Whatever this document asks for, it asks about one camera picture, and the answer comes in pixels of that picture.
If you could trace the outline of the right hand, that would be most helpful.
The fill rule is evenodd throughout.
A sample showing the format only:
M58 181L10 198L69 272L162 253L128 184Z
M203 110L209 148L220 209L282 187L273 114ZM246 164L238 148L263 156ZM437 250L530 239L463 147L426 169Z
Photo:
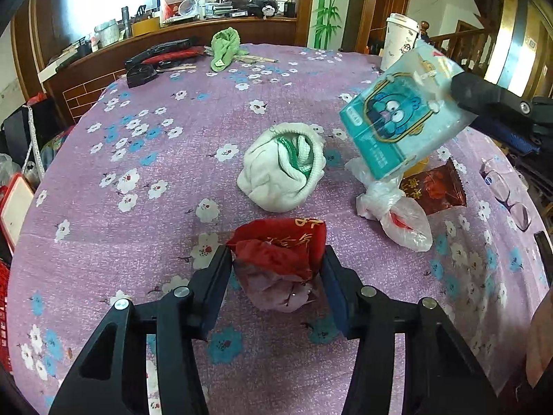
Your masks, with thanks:
M535 387L552 359L553 320L552 299L548 293L535 311L529 327L526 353L526 376Z

